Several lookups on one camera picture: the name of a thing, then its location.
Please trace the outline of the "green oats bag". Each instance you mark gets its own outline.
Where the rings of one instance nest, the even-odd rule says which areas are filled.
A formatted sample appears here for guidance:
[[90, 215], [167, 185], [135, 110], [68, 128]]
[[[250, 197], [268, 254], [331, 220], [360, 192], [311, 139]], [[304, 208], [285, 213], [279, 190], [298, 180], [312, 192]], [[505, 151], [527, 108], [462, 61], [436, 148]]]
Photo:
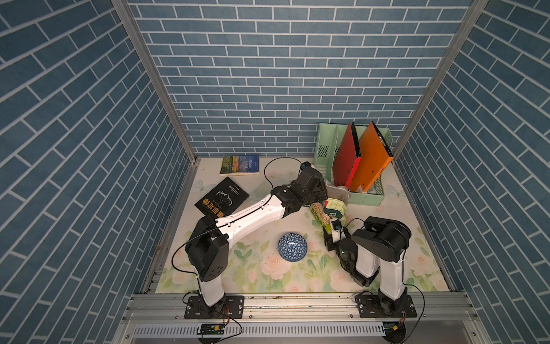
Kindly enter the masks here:
[[310, 211], [322, 226], [327, 226], [334, 219], [338, 219], [344, 224], [347, 219], [348, 207], [339, 199], [329, 198], [322, 203], [312, 204]]

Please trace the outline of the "blue patterned ceramic bowl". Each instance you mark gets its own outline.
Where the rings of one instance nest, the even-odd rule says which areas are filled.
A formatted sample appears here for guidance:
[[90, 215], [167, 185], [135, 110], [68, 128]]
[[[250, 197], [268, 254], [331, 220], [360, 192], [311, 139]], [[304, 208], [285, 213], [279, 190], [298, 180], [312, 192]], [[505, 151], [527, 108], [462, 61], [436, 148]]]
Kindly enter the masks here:
[[299, 262], [307, 256], [307, 241], [302, 235], [289, 232], [284, 234], [278, 241], [277, 251], [284, 260]]

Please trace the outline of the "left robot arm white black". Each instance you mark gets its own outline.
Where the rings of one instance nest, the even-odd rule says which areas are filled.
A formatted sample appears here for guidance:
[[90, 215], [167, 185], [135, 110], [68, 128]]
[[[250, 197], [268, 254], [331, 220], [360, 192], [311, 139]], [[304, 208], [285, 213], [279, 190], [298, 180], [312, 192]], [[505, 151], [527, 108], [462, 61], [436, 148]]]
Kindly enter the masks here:
[[182, 246], [199, 284], [199, 295], [189, 298], [185, 318], [241, 318], [238, 306], [243, 305], [243, 298], [231, 297], [227, 302], [221, 279], [228, 266], [230, 248], [257, 229], [327, 199], [324, 177], [305, 162], [295, 180], [274, 187], [252, 206], [220, 219], [200, 219]]

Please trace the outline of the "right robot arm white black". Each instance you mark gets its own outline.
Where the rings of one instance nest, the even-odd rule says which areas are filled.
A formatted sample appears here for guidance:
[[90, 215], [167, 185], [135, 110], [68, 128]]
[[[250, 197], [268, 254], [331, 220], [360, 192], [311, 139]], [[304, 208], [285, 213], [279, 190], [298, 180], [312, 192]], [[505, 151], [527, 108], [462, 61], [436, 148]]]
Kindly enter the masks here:
[[323, 226], [329, 251], [335, 251], [342, 269], [361, 287], [377, 277], [377, 292], [368, 290], [355, 296], [361, 318], [415, 318], [417, 312], [404, 283], [405, 253], [412, 236], [402, 222], [368, 217], [360, 229], [350, 233], [339, 219]]

